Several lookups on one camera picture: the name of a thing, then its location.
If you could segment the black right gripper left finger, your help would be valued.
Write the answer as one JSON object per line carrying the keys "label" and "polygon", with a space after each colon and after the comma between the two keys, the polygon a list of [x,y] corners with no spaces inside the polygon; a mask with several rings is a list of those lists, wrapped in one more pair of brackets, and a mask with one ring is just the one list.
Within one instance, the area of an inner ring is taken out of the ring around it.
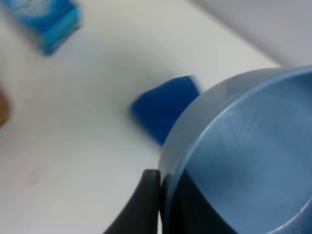
{"label": "black right gripper left finger", "polygon": [[144,170],[123,210],[106,234],[156,234],[158,232],[160,171]]}

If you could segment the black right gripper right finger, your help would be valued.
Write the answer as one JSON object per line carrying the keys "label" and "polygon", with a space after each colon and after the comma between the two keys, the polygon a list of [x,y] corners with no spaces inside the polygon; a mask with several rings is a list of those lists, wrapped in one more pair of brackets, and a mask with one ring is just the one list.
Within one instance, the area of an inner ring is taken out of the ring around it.
{"label": "black right gripper right finger", "polygon": [[209,204],[187,170],[178,183],[170,216],[171,234],[235,234]]}

